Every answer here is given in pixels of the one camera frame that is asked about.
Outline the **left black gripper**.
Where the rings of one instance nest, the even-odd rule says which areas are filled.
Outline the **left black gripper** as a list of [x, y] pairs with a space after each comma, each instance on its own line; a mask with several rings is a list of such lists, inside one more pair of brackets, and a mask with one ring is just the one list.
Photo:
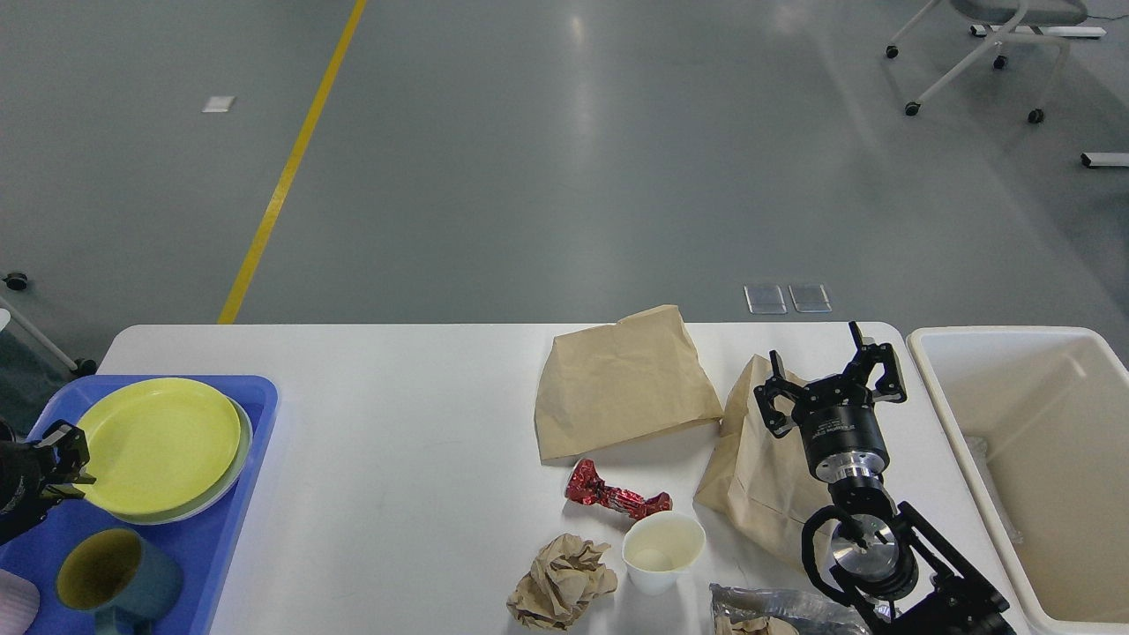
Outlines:
[[89, 461], [84, 430], [69, 421], [53, 421], [30, 444], [1, 442], [1, 545], [40, 527], [49, 502], [84, 499], [95, 485]]

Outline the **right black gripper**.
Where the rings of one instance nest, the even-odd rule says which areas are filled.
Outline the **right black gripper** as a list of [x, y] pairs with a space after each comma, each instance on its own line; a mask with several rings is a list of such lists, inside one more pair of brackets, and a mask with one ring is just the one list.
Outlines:
[[[890, 454], [875, 406], [904, 403], [908, 398], [893, 346], [867, 340], [858, 322], [848, 325], [856, 350], [831, 379], [834, 406], [808, 414], [808, 391], [786, 377], [777, 350], [769, 353], [771, 374], [753, 389], [765, 429], [779, 440], [798, 427], [808, 473], [828, 485], [848, 477], [882, 479]], [[789, 414], [777, 407], [779, 398], [793, 405]]]

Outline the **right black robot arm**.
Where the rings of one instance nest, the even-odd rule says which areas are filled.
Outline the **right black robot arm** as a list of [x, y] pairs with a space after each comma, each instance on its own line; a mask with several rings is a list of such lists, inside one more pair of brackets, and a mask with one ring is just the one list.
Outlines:
[[883, 473], [891, 459], [875, 406], [907, 393], [890, 343], [850, 323], [855, 353], [844, 369], [800, 385], [778, 351], [751, 394], [774, 438], [797, 430], [808, 473], [830, 504], [800, 532], [809, 582], [851, 607], [874, 634], [1012, 634], [1005, 595], [907, 502], [895, 503]]

